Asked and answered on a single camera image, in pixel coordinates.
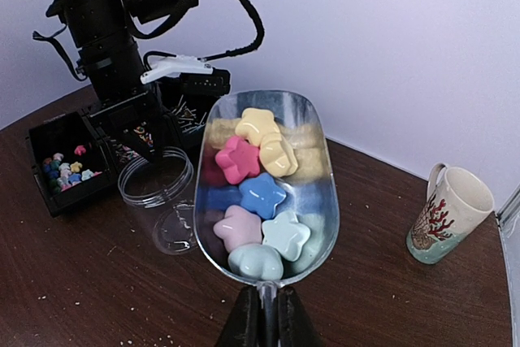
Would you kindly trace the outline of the black three-compartment candy tray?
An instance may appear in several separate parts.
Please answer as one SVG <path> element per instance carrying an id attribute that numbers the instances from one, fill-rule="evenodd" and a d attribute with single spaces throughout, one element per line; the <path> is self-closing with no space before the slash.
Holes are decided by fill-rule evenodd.
<path id="1" fill-rule="evenodd" d="M 162 141 L 188 155 L 200 149 L 206 118 L 219 96 L 162 87 Z M 53 217 L 107 194 L 136 152 L 89 123 L 88 110 L 65 113 L 28 131 L 32 174 Z"/>

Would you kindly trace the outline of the clear plastic jar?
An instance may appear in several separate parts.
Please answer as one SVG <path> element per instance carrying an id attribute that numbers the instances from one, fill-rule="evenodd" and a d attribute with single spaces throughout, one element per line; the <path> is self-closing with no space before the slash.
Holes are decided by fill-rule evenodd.
<path id="1" fill-rule="evenodd" d="M 149 162 L 134 158 L 119 174 L 119 194 L 154 247 L 166 255 L 197 248 L 193 228 L 194 167 L 180 148 Z"/>

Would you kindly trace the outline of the silver metal scoop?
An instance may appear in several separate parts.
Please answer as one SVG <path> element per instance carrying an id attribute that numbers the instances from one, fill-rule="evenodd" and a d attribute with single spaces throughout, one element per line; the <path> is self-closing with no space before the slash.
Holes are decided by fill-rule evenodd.
<path id="1" fill-rule="evenodd" d="M 261 297 L 325 262 L 340 211 L 325 136 L 308 98 L 253 90 L 215 103 L 202 141 L 193 219 L 206 258 Z"/>

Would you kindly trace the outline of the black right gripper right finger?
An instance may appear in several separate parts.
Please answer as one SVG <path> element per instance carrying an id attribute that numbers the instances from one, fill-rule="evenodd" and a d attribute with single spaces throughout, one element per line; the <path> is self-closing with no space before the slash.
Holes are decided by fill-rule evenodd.
<path id="1" fill-rule="evenodd" d="M 279 345 L 282 347 L 319 347 L 316 331 L 295 288 L 282 288 L 277 296 Z"/>

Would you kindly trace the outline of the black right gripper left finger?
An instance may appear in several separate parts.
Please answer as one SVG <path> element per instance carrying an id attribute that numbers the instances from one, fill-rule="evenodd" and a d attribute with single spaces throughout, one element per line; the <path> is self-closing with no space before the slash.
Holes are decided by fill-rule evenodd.
<path id="1" fill-rule="evenodd" d="M 253 286 L 244 287 L 237 296 L 215 346 L 257 346 L 259 308 L 260 300 L 257 289 Z"/>

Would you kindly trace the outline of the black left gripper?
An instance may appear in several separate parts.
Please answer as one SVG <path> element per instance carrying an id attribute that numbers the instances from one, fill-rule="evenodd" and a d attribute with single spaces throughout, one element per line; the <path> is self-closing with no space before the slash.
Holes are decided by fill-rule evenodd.
<path id="1" fill-rule="evenodd" d="M 97 102 L 87 118 L 94 128 L 154 163 L 166 146 L 163 109 L 150 90 L 113 103 Z"/>

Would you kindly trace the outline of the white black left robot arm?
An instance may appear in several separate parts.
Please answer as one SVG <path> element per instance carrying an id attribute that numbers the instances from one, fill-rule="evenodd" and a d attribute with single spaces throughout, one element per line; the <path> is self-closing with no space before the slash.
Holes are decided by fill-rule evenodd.
<path id="1" fill-rule="evenodd" d="M 90 124 L 149 161 L 161 157 L 167 136 L 154 83 L 143 81 L 146 68 L 137 40 L 163 35 L 196 7 L 198 0 L 54 0 L 46 14 L 70 31 L 79 60 L 73 63 L 55 35 L 38 32 L 50 43 L 78 81 L 89 80 L 99 100 Z"/>

